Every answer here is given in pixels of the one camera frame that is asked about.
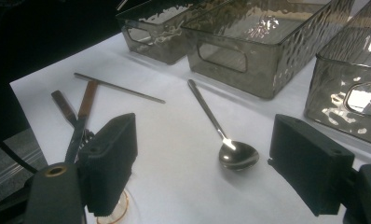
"black cable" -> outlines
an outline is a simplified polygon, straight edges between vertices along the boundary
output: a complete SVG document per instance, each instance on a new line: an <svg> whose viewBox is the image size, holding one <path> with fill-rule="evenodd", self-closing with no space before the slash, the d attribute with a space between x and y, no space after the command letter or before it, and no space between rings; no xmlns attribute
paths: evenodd
<svg viewBox="0 0 371 224"><path fill-rule="evenodd" d="M28 164L26 161L24 161L21 157L19 157L13 150L11 150L10 147L6 145L5 142L3 142L0 139L0 148L11 158L13 159L17 164L28 170L29 172L35 174L37 173L37 170Z"/></svg>

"white tabletop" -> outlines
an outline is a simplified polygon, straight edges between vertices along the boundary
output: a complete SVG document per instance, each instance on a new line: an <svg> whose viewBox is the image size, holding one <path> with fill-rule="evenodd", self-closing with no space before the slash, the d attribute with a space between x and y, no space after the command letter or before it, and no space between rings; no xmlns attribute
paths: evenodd
<svg viewBox="0 0 371 224"><path fill-rule="evenodd" d="M86 79L97 77L160 98L166 104L99 86L88 128L97 133L110 119L136 114L139 155L126 187L131 196L124 223L342 223L315 217L291 186L268 165L274 116L303 119L357 157L371 163L371 145L303 117L315 60L270 101L192 73L187 58L175 65L129 52L122 34L11 83L48 164L64 160L73 128L51 98L60 90L78 111ZM192 78L233 140L255 147L259 163L232 172L221 167L222 145L187 86ZM94 218L88 214L89 223Z"/></svg>

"plastic bin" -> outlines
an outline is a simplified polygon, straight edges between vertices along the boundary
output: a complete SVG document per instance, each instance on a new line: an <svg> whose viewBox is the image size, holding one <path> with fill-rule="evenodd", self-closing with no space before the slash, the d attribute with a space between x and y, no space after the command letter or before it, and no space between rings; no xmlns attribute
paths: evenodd
<svg viewBox="0 0 371 224"><path fill-rule="evenodd" d="M227 0L151 0L116 15L130 51L174 64L186 56L181 25Z"/></svg>
<svg viewBox="0 0 371 224"><path fill-rule="evenodd" d="M183 25L192 71L273 98L348 20L353 0L232 0Z"/></svg>
<svg viewBox="0 0 371 224"><path fill-rule="evenodd" d="M306 117L371 143L371 1L317 58Z"/></svg>

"spoon handle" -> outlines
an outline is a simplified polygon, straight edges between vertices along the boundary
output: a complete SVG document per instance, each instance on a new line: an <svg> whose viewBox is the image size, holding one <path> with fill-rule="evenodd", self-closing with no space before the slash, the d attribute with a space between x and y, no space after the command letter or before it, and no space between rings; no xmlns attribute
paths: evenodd
<svg viewBox="0 0 371 224"><path fill-rule="evenodd" d="M202 95L200 94L197 84L195 84L195 81L192 79L188 80L188 86L194 93L195 97L197 98L199 104L202 106L203 110L205 113L208 115L209 119L211 120L212 124L214 125L214 128L218 131L220 134L221 138L227 139L226 135L223 132L223 129L221 129L220 124L218 123L217 119L215 119L214 114L206 104L205 100L203 99Z"/></svg>

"spoon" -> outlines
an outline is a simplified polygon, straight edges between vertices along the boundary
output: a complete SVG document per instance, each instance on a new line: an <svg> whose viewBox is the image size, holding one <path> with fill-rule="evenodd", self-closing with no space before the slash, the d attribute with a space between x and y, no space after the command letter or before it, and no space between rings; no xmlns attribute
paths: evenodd
<svg viewBox="0 0 371 224"><path fill-rule="evenodd" d="M208 115L209 119L214 125L214 128L218 131L219 135L223 139L223 145L221 146L218 154L218 160L221 162L221 164L229 170L243 170L255 165L259 159L257 150L247 144L232 141L231 139L227 138L223 132L223 129L221 129L220 124L218 124L212 111L200 94L194 80L189 79L188 86L198 99L199 104L202 106L205 113Z"/></svg>

